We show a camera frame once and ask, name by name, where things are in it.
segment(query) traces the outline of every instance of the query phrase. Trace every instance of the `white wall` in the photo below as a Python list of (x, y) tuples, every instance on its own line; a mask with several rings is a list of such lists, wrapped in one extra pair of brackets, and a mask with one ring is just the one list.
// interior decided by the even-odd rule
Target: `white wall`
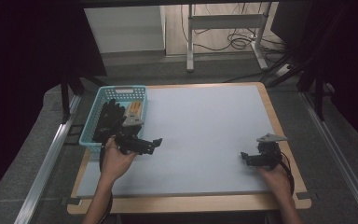
[(85, 8), (101, 53), (165, 49), (164, 7)]

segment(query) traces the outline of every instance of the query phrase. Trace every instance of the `person's right arm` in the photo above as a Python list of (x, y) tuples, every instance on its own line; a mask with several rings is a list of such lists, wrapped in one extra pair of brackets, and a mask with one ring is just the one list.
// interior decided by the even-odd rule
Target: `person's right arm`
[(301, 217), (296, 210), (295, 201), (290, 192), (290, 183), (284, 169), (278, 164), (274, 169), (267, 171), (263, 167), (257, 167), (267, 186), (274, 194), (280, 206), (282, 221), (284, 224), (302, 224)]

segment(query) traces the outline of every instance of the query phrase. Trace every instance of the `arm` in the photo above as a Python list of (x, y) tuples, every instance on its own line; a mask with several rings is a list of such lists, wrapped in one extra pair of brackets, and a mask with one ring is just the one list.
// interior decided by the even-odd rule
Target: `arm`
[(301, 224), (302, 220), (296, 210), (295, 201), (290, 192), (289, 179), (286, 172), (278, 164), (273, 170), (267, 171), (263, 167), (257, 167), (269, 189), (277, 199), (280, 206), (282, 221), (284, 224)]
[(109, 204), (115, 181), (127, 172), (136, 155), (138, 154), (133, 152), (130, 155), (123, 155), (118, 150), (115, 139), (109, 138), (105, 145), (101, 176), (89, 209), (83, 219), (83, 224), (98, 223), (101, 220), (106, 206)]

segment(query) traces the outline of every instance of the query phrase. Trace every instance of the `white desk frame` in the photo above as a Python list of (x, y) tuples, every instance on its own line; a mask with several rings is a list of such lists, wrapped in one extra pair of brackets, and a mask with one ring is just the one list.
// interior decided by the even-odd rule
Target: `white desk frame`
[(194, 51), (193, 51), (193, 30), (203, 29), (236, 29), (236, 28), (258, 28), (255, 40), (251, 42), (251, 47), (255, 53), (258, 64), (262, 70), (267, 70), (267, 64), (260, 52), (260, 41), (266, 29), (267, 19), (271, 2), (268, 2), (263, 14), (247, 15), (212, 15), (212, 16), (193, 16), (193, 5), (188, 5), (188, 42), (187, 42), (187, 72), (194, 70)]

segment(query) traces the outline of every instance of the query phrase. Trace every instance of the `person's left hand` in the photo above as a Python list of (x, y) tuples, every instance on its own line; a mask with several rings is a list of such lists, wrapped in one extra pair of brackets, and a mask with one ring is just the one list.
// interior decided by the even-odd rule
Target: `person's left hand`
[(113, 186), (113, 183), (127, 172), (138, 153), (122, 154), (115, 143), (114, 136), (108, 139), (104, 150), (100, 181)]

